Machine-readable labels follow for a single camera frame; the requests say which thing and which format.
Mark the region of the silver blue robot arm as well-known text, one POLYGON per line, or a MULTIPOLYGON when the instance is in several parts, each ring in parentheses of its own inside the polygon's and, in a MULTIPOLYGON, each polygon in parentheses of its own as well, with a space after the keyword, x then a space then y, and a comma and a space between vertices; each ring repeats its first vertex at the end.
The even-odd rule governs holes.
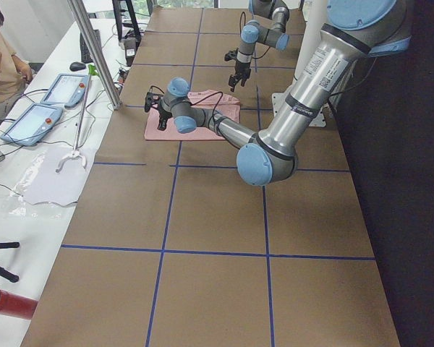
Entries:
POLYGON ((250 78, 250 65, 257 43, 278 51, 284 51, 289 43, 286 24, 290 12, 284 1, 249 1, 248 9, 255 16, 271 20, 272 25, 264 27, 257 20, 250 20, 241 29, 239 47, 225 54, 225 61, 235 61, 234 73, 229 77, 232 92, 239 83, 244 87, 250 78))
POLYGON ((391 55, 409 46, 412 1, 329 1, 320 42, 309 62, 283 95, 269 127, 252 131, 215 109, 195 108, 189 83, 176 77, 164 93, 148 93, 145 108, 159 114, 158 129, 172 120, 186 134, 205 127, 238 149, 237 170, 253 186, 292 176, 295 145, 318 115, 348 68, 358 59, 391 55))

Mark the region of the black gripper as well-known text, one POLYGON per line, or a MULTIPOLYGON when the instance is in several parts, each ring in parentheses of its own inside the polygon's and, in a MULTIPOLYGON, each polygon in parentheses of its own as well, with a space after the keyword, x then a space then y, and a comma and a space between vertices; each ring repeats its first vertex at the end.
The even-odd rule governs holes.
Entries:
POLYGON ((250 62, 240 62, 236 61, 235 73, 229 76, 229 87, 230 91, 234 92, 238 84, 244 87, 246 81, 250 78, 250 62))
POLYGON ((170 111, 167 111, 163 107, 162 102, 158 103, 158 105, 157 105, 157 111, 159 113, 159 120, 158 120, 157 130, 159 130, 159 131, 166 131, 168 120, 172 117, 172 113, 170 111))

